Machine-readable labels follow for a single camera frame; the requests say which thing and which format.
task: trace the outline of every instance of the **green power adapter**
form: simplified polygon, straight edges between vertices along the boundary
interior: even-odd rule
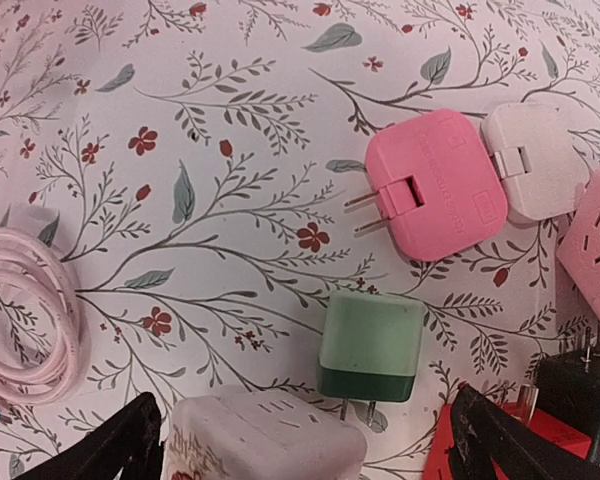
[[[318,391],[343,399],[405,402],[411,397],[425,307],[415,300],[338,291],[331,294],[322,335]]]

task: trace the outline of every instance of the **pink cable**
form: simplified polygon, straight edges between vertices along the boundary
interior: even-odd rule
[[[22,253],[28,250],[45,268]],[[5,262],[24,273],[4,268]],[[80,340],[85,335],[77,298],[69,275],[51,249],[18,230],[0,228],[0,284],[11,285],[37,297],[49,313],[57,338],[48,358],[40,365],[16,368],[0,360],[0,398],[14,404],[40,405],[61,400],[80,381]],[[17,386],[47,387],[41,393],[22,393]]]

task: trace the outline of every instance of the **black power adapter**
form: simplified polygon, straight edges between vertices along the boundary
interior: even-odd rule
[[[589,436],[587,460],[600,465],[600,335],[595,350],[587,331],[584,350],[543,359],[536,386],[538,408]]]

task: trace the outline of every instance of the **white power adapter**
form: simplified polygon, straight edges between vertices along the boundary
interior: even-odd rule
[[[357,480],[357,428],[285,392],[190,398],[173,409],[166,479]]]
[[[589,172],[554,107],[499,105],[481,129],[507,194],[510,220],[536,222],[576,209]]]

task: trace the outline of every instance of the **floral tablecloth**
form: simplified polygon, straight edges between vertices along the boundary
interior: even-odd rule
[[[560,107],[600,167],[600,0],[0,0],[0,224],[75,269],[93,340],[76,396],[0,425],[0,479],[144,390],[166,420],[232,386],[337,413],[314,385],[338,288],[426,306],[411,400],[370,428],[349,407],[363,478],[419,478],[460,380],[513,396],[595,322],[554,259],[564,219],[435,263],[353,235],[378,215],[343,209],[374,132],[441,107],[477,126],[502,102]],[[0,353],[40,361],[49,322],[10,295]]]

